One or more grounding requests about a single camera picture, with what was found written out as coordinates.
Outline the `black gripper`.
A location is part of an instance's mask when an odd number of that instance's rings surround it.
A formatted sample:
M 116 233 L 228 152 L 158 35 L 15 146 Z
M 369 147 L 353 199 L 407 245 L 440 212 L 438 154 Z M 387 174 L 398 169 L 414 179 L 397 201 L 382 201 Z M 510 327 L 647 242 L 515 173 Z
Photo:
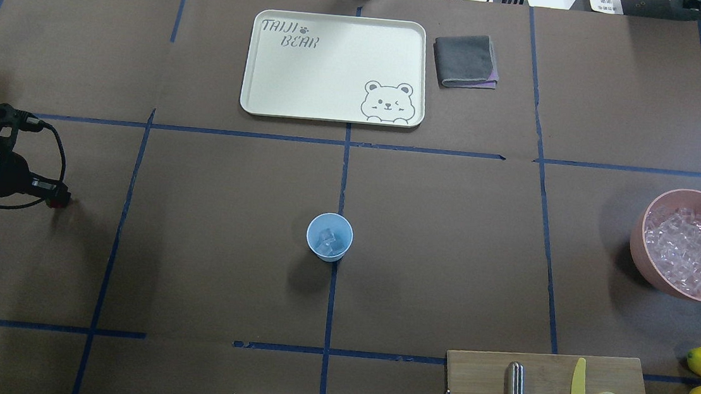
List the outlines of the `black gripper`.
M 70 195 L 61 180 L 32 176 L 28 163 L 13 148 L 20 131 L 40 132 L 40 120 L 28 111 L 0 105 L 0 197 L 27 194 L 45 203 L 50 197 Z

